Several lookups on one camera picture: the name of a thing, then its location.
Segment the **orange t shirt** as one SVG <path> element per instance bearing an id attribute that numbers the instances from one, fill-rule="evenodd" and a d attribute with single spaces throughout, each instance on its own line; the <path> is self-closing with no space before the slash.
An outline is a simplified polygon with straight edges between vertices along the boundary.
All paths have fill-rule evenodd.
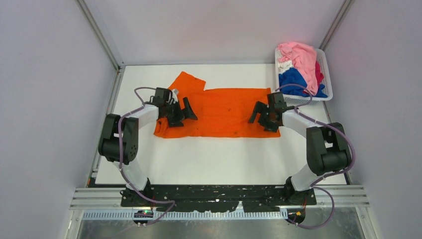
<path id="1" fill-rule="evenodd" d="M 169 86 L 178 97 L 188 98 L 197 120 L 186 119 L 182 127 L 170 127 L 166 118 L 156 123 L 154 135 L 161 138 L 228 137 L 276 138 L 281 134 L 266 131 L 257 122 L 249 123 L 255 103 L 267 103 L 269 88 L 205 89 L 206 82 L 181 72 Z"/>

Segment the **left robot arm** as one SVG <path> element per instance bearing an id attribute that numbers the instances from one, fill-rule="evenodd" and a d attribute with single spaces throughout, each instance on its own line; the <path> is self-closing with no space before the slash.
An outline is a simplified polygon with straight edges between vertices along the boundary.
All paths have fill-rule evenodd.
<path id="1" fill-rule="evenodd" d="M 117 167 L 127 188 L 135 191 L 133 199 L 141 206 L 152 202 L 153 194 L 146 187 L 150 181 L 136 160 L 139 150 L 139 130 L 166 119 L 169 127 L 183 127 L 184 120 L 197 120 L 188 98 L 178 99 L 178 91 L 155 88 L 148 101 L 124 115 L 105 117 L 98 144 L 99 155 Z"/>

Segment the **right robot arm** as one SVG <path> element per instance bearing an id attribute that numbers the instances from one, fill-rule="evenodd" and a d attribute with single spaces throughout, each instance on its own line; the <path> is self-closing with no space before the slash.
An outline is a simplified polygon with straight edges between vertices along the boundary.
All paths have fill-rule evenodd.
<path id="1" fill-rule="evenodd" d="M 350 169 L 354 163 L 352 145 L 342 124 L 323 123 L 300 112 L 298 106 L 288 106 L 281 92 L 268 94 L 267 101 L 255 103 L 248 122 L 258 122 L 268 132 L 287 127 L 306 140 L 307 163 L 283 186 L 285 200 L 294 205 L 323 178 Z"/>

